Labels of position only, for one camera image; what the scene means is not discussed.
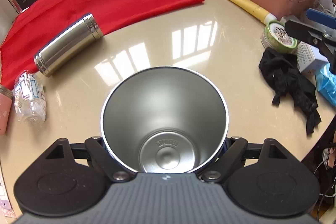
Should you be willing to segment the light blue cartoon cup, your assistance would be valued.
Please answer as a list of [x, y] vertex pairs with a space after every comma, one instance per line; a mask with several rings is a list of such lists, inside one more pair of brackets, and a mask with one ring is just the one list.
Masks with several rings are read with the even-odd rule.
[[172, 66], [121, 81], [100, 115], [106, 150], [133, 173], [204, 170], [223, 151], [228, 127], [220, 90], [200, 73]]

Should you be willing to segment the clear glass cup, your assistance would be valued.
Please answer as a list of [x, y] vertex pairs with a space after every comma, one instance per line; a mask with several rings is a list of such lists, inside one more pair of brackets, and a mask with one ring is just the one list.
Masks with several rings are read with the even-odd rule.
[[46, 119], [44, 87], [31, 71], [23, 71], [15, 80], [14, 108], [20, 122], [43, 123]]

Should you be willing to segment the pink cup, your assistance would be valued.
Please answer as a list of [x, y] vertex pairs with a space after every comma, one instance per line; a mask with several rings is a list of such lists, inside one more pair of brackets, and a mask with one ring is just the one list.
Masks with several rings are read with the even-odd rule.
[[6, 133], [7, 122], [13, 103], [13, 92], [3, 85], [0, 86], [0, 134]]

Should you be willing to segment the small white box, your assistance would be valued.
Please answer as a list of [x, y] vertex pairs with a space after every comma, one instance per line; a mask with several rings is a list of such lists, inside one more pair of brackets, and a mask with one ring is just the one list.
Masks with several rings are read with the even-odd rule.
[[298, 70], [304, 75], [313, 76], [328, 63], [318, 48], [304, 42], [298, 44], [295, 54]]

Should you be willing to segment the blue plastic packet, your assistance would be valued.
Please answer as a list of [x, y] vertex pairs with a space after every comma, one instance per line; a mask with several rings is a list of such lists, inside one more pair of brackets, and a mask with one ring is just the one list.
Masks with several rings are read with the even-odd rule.
[[315, 75], [318, 92], [333, 106], [336, 105], [335, 75], [330, 72], [330, 64], [326, 64]]

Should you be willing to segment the green round tin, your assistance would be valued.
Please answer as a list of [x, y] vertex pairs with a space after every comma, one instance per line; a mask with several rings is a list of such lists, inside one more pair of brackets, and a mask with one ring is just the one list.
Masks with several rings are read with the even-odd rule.
[[272, 48], [280, 53], [292, 53], [297, 48], [297, 40], [290, 37], [284, 24], [278, 20], [270, 21], [261, 35], [264, 48]]

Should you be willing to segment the black cloth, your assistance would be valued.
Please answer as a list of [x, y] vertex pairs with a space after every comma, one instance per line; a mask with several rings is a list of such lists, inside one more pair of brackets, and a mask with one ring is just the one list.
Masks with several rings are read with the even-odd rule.
[[316, 88], [297, 67], [297, 56], [280, 53], [273, 48], [266, 48], [259, 69], [266, 83], [274, 90], [272, 104], [278, 106], [280, 99], [289, 94], [295, 108], [301, 109], [306, 117], [306, 134], [311, 135], [321, 122], [317, 110]]

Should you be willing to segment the yellow cream tube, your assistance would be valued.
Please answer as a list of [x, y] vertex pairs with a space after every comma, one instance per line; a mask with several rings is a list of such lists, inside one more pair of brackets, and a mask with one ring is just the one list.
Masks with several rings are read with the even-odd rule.
[[229, 1], [239, 6], [241, 9], [248, 12], [250, 15], [258, 19], [265, 25], [267, 25], [272, 20], [277, 20], [277, 18], [269, 11], [267, 11], [266, 9], [262, 8], [261, 6], [257, 5], [256, 3], [250, 0], [229, 0]]

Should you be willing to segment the stainless steel thermos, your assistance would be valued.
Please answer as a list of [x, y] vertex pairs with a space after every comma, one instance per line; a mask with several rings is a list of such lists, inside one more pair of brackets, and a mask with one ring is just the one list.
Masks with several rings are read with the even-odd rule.
[[85, 14], [42, 47], [33, 58], [37, 69], [50, 77], [84, 48], [103, 37], [92, 14]]

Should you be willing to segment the sticker sheet booklet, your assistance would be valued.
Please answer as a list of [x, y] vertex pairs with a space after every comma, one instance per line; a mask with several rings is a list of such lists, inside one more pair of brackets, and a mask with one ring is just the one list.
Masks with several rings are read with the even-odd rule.
[[0, 200], [1, 200], [1, 210], [5, 217], [8, 218], [16, 218], [15, 212], [11, 206], [10, 200], [7, 195], [6, 186], [1, 176], [1, 184], [0, 184]]

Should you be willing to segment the red flag cloth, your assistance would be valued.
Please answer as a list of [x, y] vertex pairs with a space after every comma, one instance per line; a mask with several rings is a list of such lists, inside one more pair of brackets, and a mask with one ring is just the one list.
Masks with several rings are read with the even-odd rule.
[[37, 0], [19, 14], [1, 45], [1, 84], [14, 87], [25, 70], [36, 72], [37, 53], [62, 30], [92, 14], [103, 34], [204, 0]]

